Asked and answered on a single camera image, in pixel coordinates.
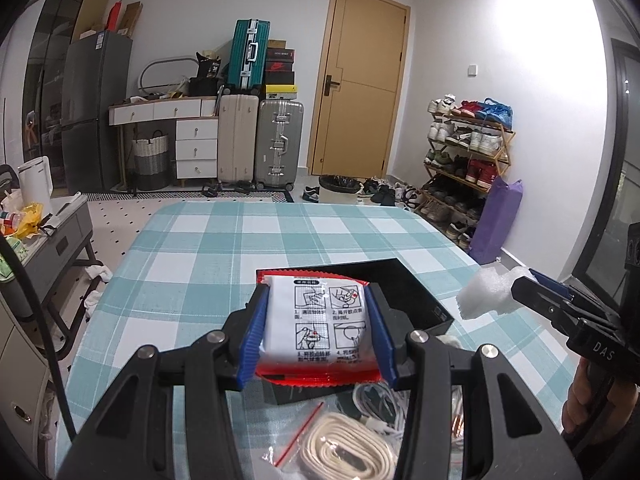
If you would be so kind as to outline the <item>person right hand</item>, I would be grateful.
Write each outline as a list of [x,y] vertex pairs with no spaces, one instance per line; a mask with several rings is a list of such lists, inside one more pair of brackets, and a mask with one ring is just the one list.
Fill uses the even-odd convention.
[[[570,388],[568,389],[567,399],[562,408],[561,422],[563,430],[566,434],[574,434],[574,432],[585,423],[588,418],[588,404],[592,400],[592,388],[587,377],[587,367],[589,361],[580,358],[576,373]],[[614,404],[614,385],[608,394],[608,400]],[[608,415],[603,427],[598,430],[594,437],[596,441],[605,441],[611,439],[616,434],[615,424],[612,423],[612,416]]]

